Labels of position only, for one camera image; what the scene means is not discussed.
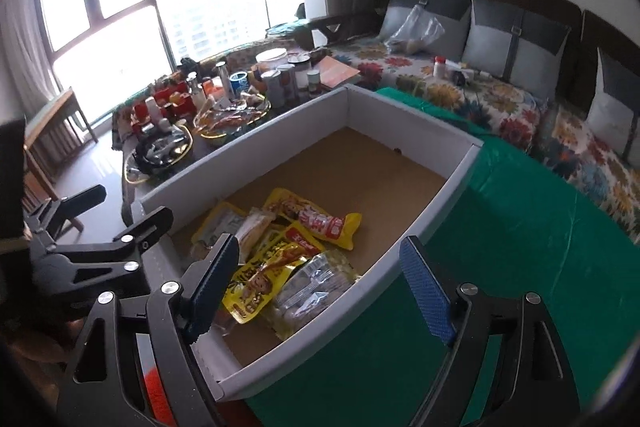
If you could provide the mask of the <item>pale tan snack packet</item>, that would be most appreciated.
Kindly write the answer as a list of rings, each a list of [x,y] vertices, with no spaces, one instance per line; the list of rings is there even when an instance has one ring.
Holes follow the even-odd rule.
[[[253,207],[242,222],[235,237],[239,243],[239,265],[245,265],[258,239],[265,233],[276,215],[269,210]]]

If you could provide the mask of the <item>orange brown snack packet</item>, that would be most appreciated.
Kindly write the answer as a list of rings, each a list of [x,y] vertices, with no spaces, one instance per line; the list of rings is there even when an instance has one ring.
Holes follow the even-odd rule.
[[[325,250],[314,236],[294,222],[262,248],[258,257],[264,267],[282,268],[285,265],[298,265]]]

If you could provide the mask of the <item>red yellow snack packet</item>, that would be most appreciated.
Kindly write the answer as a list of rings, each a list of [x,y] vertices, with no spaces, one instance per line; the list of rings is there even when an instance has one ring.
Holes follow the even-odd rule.
[[[274,188],[262,205],[278,217],[297,221],[316,239],[352,251],[354,236],[360,228],[362,216],[358,212],[334,216],[305,197],[287,188]]]

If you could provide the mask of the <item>yellow framed snack packet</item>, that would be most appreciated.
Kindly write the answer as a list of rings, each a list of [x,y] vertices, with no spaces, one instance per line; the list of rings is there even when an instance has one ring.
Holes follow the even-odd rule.
[[[224,233],[235,234],[241,228],[247,212],[230,204],[220,202],[191,237],[193,245],[213,246]]]

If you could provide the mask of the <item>yellow spicy snack packet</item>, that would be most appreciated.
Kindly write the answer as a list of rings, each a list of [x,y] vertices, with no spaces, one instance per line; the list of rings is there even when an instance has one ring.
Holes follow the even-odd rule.
[[[232,275],[222,303],[236,323],[252,321],[276,297],[292,273],[310,259],[300,248],[276,254],[257,268],[249,265]]]

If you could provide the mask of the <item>silver gold snack bag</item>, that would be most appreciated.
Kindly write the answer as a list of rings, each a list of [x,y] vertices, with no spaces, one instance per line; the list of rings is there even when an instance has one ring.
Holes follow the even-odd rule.
[[[280,340],[287,340],[359,279],[341,251],[323,251],[296,269],[260,314]]]

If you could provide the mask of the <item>black rimmed tray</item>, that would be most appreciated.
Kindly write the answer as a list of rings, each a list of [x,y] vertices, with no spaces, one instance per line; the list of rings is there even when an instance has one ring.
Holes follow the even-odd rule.
[[[175,167],[191,152],[193,136],[182,124],[168,132],[154,131],[137,144],[125,159],[124,179],[136,185]]]

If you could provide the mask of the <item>yellow rimmed snack tray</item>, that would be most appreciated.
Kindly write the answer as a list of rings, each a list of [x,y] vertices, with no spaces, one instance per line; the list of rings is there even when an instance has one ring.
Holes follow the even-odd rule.
[[[241,92],[239,98],[220,98],[203,105],[193,118],[193,131],[205,140],[222,140],[263,120],[272,105],[263,95]]]

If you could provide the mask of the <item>floral sofa cover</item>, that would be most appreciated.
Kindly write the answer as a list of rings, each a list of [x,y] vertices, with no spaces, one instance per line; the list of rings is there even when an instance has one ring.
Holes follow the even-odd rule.
[[[431,57],[393,54],[370,38],[332,46],[328,54],[357,69],[362,87],[395,88],[500,136],[574,185],[639,243],[639,170],[566,105],[491,77],[458,87],[434,76]]]

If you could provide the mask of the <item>white cardboard box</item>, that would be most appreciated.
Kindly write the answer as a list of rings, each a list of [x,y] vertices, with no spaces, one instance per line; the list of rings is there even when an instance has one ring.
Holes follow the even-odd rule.
[[[195,161],[134,203],[174,215],[144,257],[153,284],[180,271],[196,230],[221,202],[271,215],[285,232],[254,254],[229,296],[229,334],[211,329],[193,351],[218,401],[257,395],[311,358],[398,277],[408,235],[430,237],[465,188],[479,139],[420,110],[354,86],[322,95]],[[325,249],[356,272],[326,283],[283,315],[283,336],[262,327],[283,277]]]

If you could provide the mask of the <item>white lidded jar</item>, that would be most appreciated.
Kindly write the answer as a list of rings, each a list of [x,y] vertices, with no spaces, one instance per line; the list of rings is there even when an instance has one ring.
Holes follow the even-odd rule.
[[[285,48],[271,48],[255,56],[257,69],[262,74],[268,70],[277,69],[288,62],[288,50]]]

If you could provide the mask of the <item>grey cushion right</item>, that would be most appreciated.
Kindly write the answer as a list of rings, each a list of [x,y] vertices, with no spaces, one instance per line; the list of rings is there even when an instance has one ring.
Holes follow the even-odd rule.
[[[623,161],[639,167],[639,76],[601,49],[587,124]]]

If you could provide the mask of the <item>orange book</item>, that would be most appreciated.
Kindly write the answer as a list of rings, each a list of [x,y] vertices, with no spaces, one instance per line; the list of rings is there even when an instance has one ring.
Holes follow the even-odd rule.
[[[358,69],[335,60],[332,56],[323,57],[317,64],[320,72],[320,86],[323,90],[332,91],[344,84],[353,83],[360,78]]]

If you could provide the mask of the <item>grey cushion middle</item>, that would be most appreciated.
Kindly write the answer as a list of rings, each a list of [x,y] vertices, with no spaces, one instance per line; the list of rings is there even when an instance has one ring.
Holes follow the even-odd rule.
[[[461,62],[538,100],[555,98],[570,28],[512,4],[471,1]]]

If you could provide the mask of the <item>clear plastic bag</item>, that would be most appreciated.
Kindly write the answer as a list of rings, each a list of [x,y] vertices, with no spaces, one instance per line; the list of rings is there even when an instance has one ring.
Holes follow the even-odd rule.
[[[423,4],[416,4],[398,31],[385,41],[385,46],[390,53],[413,55],[425,52],[445,32],[444,26]]]

